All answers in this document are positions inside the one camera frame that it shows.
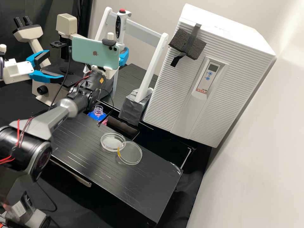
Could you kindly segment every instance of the petri dish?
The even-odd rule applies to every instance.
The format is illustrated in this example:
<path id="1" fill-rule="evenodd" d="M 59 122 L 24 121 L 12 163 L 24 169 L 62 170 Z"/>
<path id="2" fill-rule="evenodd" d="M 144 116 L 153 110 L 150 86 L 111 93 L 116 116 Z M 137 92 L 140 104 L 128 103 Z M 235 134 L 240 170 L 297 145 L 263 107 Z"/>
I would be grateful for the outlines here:
<path id="1" fill-rule="evenodd" d="M 122 148 L 119 148 L 117 155 L 124 163 L 128 165 L 136 165 L 143 157 L 142 149 L 132 141 L 122 143 Z"/>
<path id="2" fill-rule="evenodd" d="M 126 139 L 119 133 L 116 132 L 108 132 L 105 133 L 100 138 L 100 143 L 104 149 L 110 152 L 117 152 L 117 148 L 119 147 L 120 150 L 124 148 L 123 142 L 125 142 Z"/>

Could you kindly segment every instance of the red wire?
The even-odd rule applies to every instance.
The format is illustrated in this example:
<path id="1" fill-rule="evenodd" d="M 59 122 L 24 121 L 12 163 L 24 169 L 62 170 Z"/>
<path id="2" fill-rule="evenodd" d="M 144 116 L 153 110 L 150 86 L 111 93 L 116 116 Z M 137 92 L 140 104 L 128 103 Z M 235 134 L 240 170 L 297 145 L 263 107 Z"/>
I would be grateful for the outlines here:
<path id="1" fill-rule="evenodd" d="M 88 76 L 89 73 L 92 73 L 92 71 L 89 71 L 88 73 L 86 73 L 85 76 Z"/>
<path id="2" fill-rule="evenodd" d="M 15 160 L 15 158 L 12 158 L 12 159 L 10 159 L 10 160 L 6 160 L 6 161 L 3 161 L 3 162 L 0 162 L 0 165 L 5 164 L 5 163 L 8 163 L 8 162 L 11 162 L 11 161 L 13 161 L 13 160 Z"/>
<path id="3" fill-rule="evenodd" d="M 88 77 L 89 77 L 89 75 L 87 75 L 87 76 L 85 76 L 84 78 L 80 79 L 78 82 L 75 83 L 75 85 L 78 85 L 78 83 L 80 83 L 83 79 L 86 79 L 86 78 L 88 78 Z"/>
<path id="4" fill-rule="evenodd" d="M 28 125 L 30 124 L 30 122 L 32 121 L 32 119 L 33 119 L 34 117 L 31 117 L 31 118 L 29 118 L 28 119 L 28 121 L 26 122 L 26 124 L 25 124 L 25 126 L 24 126 L 24 128 L 23 128 L 23 130 L 22 130 L 22 136 L 21 136 L 21 140 L 20 140 L 20 143 L 19 143 L 19 148 L 21 148 L 21 144 L 22 144 L 22 141 L 23 141 L 23 137 L 24 137 L 24 133 L 25 133 L 25 130 L 26 130 L 26 128 L 28 127 Z"/>
<path id="5" fill-rule="evenodd" d="M 11 155 L 8 156 L 8 157 L 6 157 L 6 158 L 4 158 L 4 159 L 1 159 L 0 162 L 4 162 L 4 161 L 8 160 L 10 157 L 11 157 Z"/>
<path id="6" fill-rule="evenodd" d="M 20 127 L 19 127 L 19 122 L 20 122 L 20 119 L 19 120 L 17 120 L 17 142 L 16 142 L 16 146 L 18 146 L 19 145 L 19 131 L 20 131 Z"/>

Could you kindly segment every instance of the white wall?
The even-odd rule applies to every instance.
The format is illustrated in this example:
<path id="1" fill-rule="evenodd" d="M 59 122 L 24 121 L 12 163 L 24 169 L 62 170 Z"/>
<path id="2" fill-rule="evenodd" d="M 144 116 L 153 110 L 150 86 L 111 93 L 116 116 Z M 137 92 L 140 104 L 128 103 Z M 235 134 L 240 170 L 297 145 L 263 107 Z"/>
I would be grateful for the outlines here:
<path id="1" fill-rule="evenodd" d="M 303 3 L 297 9 L 303 12 Z M 303 227 L 304 16 L 295 21 L 206 171 L 187 228 Z"/>
<path id="2" fill-rule="evenodd" d="M 192 4 L 202 9 L 219 14 L 239 23 L 248 25 L 258 30 L 270 43 L 276 53 L 280 52 L 284 40 L 278 38 L 278 28 L 286 24 L 286 17 L 293 16 L 290 9 L 294 8 L 293 1 L 284 0 L 94 0 L 91 14 L 89 37 L 94 38 L 98 29 L 102 14 L 107 6 L 115 12 L 125 8 L 132 12 L 131 20 L 142 24 L 159 33 L 169 34 L 169 40 L 173 36 L 177 21 L 185 3 Z M 147 69 L 154 52 L 154 47 L 126 35 L 125 44 L 130 49 L 129 63 L 134 63 Z M 156 74 L 159 73 L 165 53 L 159 61 Z"/>

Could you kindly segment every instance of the black cable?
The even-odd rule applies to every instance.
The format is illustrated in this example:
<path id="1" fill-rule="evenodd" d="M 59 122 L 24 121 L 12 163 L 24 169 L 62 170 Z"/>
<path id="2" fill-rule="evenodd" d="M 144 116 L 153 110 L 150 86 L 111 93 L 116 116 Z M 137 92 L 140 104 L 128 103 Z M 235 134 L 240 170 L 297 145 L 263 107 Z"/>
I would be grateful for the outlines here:
<path id="1" fill-rule="evenodd" d="M 109 111 L 109 113 L 108 113 L 101 121 L 99 121 L 99 122 L 97 123 L 97 126 L 99 126 L 99 127 L 100 127 L 100 125 L 102 124 L 102 122 L 103 122 L 109 115 L 111 115 L 111 113 L 112 113 L 113 110 L 114 110 L 114 101 L 113 101 L 113 98 L 112 98 L 111 94 L 110 94 L 107 90 L 105 90 L 105 89 L 102 89 L 102 90 L 106 91 L 106 92 L 108 93 L 108 95 L 110 96 L 111 101 L 112 101 L 112 110 Z"/>
<path id="2" fill-rule="evenodd" d="M 69 63 L 68 63 L 68 66 L 67 66 L 66 75 L 64 76 L 63 81 L 62 81 L 62 83 L 61 83 L 61 86 L 60 86 L 60 88 L 58 89 L 58 91 L 57 91 L 55 97 L 53 98 L 52 103 L 51 103 L 50 107 L 48 108 L 48 111 L 50 111 L 50 109 L 52 108 L 52 106 L 53 106 L 53 104 L 54 104 L 54 101 L 55 101 L 56 97 L 58 96 L 60 90 L 61 90 L 62 87 L 63 87 L 64 82 L 65 82 L 66 79 L 67 79 L 67 75 L 69 74 L 70 64 L 71 64 L 71 52 L 70 52 L 70 47 L 69 47 Z"/>
<path id="3" fill-rule="evenodd" d="M 85 78 L 86 76 L 88 76 L 88 74 L 91 73 L 91 72 L 92 72 L 91 70 L 88 71 L 88 72 L 85 74 L 84 78 Z"/>
<path id="4" fill-rule="evenodd" d="M 57 222 L 55 222 L 55 220 L 50 216 L 51 220 L 53 221 L 53 223 L 58 227 L 58 228 L 61 228 Z"/>
<path id="5" fill-rule="evenodd" d="M 49 210 L 49 209 L 39 209 L 41 211 L 46 211 L 46 212 L 55 212 L 57 211 L 58 207 L 57 207 L 57 204 L 54 202 L 54 200 L 52 200 L 52 198 L 46 193 L 46 191 L 38 184 L 37 182 L 37 185 L 41 188 L 41 190 L 46 194 L 46 196 L 50 199 L 50 201 L 53 203 L 55 209 L 54 210 Z"/>

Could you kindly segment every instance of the mint green iphone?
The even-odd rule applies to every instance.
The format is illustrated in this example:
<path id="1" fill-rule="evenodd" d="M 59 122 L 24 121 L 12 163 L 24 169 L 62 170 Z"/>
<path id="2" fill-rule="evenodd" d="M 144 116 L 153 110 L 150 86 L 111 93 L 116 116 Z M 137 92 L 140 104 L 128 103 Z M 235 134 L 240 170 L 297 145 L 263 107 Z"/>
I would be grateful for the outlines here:
<path id="1" fill-rule="evenodd" d="M 118 69 L 119 47 L 107 46 L 101 41 L 74 37 L 72 39 L 72 59 L 98 67 Z"/>

